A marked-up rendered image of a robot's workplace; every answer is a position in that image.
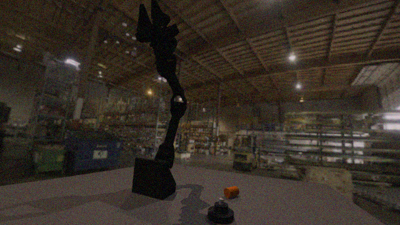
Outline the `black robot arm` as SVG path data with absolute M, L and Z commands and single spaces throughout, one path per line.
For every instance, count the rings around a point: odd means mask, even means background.
M 173 55 L 173 52 L 178 45 L 175 36 L 179 34 L 179 30 L 176 24 L 173 24 L 169 27 L 163 25 L 163 27 L 165 28 L 164 30 L 156 32 L 159 34 L 162 32 L 162 34 L 159 36 L 159 39 L 161 39 L 162 43 L 164 40 L 167 46 L 162 49 L 153 49 L 156 56 L 156 61 L 154 63 L 157 64 L 156 69 L 158 73 L 165 78 L 170 85 L 173 91 L 173 96 L 170 100 L 171 120 L 169 122 L 166 137 L 164 143 L 159 145 L 159 149 L 154 160 L 167 162 L 168 167 L 171 169 L 174 164 L 174 139 L 178 129 L 179 120 L 187 109 L 187 100 L 184 96 L 184 89 L 182 89 L 175 75 L 176 61 L 178 59 L 176 59 L 177 55 Z M 167 61 L 168 59 L 173 60 Z M 174 101 L 176 96 L 181 96 L 183 102 Z

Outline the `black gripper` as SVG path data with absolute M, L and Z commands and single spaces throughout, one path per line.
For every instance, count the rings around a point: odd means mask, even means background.
M 138 24 L 136 30 L 136 39 L 140 43 L 149 43 L 149 46 L 155 49 L 162 49 L 167 46 L 166 42 L 159 39 L 160 34 L 165 29 L 165 27 L 161 27 L 163 25 L 168 25 L 170 17 L 161 11 L 159 4 L 156 0 L 151 0 L 151 19 L 152 23 L 148 17 L 147 11 L 144 7 L 144 4 L 139 5 L 139 17 Z

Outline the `orange cylinder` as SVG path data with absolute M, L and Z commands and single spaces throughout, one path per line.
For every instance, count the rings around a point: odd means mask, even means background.
M 224 195 L 225 195 L 226 198 L 230 198 L 230 197 L 236 196 L 236 195 L 238 195 L 238 194 L 239 194 L 239 189 L 238 189 L 238 187 L 236 187 L 236 186 L 234 186 L 234 187 L 229 187 L 229 188 L 226 188 L 226 189 L 224 190 Z

